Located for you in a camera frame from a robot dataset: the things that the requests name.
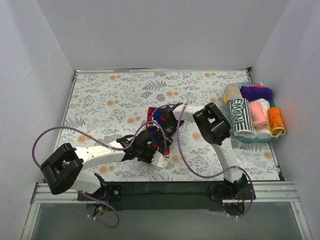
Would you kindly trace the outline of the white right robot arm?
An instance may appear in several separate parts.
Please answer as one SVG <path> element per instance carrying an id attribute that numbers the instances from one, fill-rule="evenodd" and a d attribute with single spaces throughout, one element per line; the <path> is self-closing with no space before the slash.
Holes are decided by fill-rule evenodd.
<path id="1" fill-rule="evenodd" d="M 246 196 L 245 188 L 250 185 L 251 199 L 255 197 L 255 190 L 249 174 L 238 165 L 231 143 L 231 125 L 220 109 L 212 102 L 205 106 L 192 106 L 183 103 L 161 106 L 162 116 L 166 119 L 165 128 L 170 133 L 176 133 L 176 143 L 182 160 L 188 170 L 202 179 L 212 179 L 223 175 L 227 195 L 237 199 Z M 181 148 L 181 123 L 196 123 L 202 138 L 210 144 L 220 162 L 222 171 L 214 175 L 201 175 L 191 168 L 185 159 Z"/>

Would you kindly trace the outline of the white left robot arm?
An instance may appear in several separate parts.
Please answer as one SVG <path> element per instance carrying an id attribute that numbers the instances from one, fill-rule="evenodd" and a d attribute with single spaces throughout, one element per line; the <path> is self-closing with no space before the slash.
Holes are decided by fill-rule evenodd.
<path id="1" fill-rule="evenodd" d="M 40 169 L 53 195 L 72 189 L 101 200 L 106 196 L 107 183 L 99 174 L 90 176 L 84 170 L 133 159 L 165 168 L 167 161 L 153 145 L 153 140 L 152 134 L 143 130 L 137 136 L 130 134 L 114 140 L 108 146 L 73 147 L 64 143 L 42 163 Z"/>

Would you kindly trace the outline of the red and blue towel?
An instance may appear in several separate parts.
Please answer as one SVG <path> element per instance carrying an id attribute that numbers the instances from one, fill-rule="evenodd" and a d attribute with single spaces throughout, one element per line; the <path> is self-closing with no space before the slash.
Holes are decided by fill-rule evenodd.
<path id="1" fill-rule="evenodd" d="M 163 112 L 170 112 L 170 109 L 173 107 L 173 104 L 162 105 L 160 107 L 149 107 L 147 111 L 147 121 L 156 121 L 160 126 L 162 123 L 161 115 Z M 158 151 L 164 156 L 170 155 L 170 145 L 172 142 L 167 142 L 166 136 L 163 134 L 159 128 L 157 127 L 148 127 L 146 126 L 146 130 L 151 133 L 153 136 L 153 145 L 158 148 Z"/>

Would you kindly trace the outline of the pink panda towel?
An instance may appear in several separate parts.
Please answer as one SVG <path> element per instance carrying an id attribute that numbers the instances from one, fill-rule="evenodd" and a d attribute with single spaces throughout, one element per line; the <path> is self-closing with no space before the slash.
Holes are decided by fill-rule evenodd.
<path id="1" fill-rule="evenodd" d="M 256 130 L 264 129 L 268 126 L 269 122 L 259 102 L 251 102 L 249 104 L 249 111 L 252 125 Z"/>

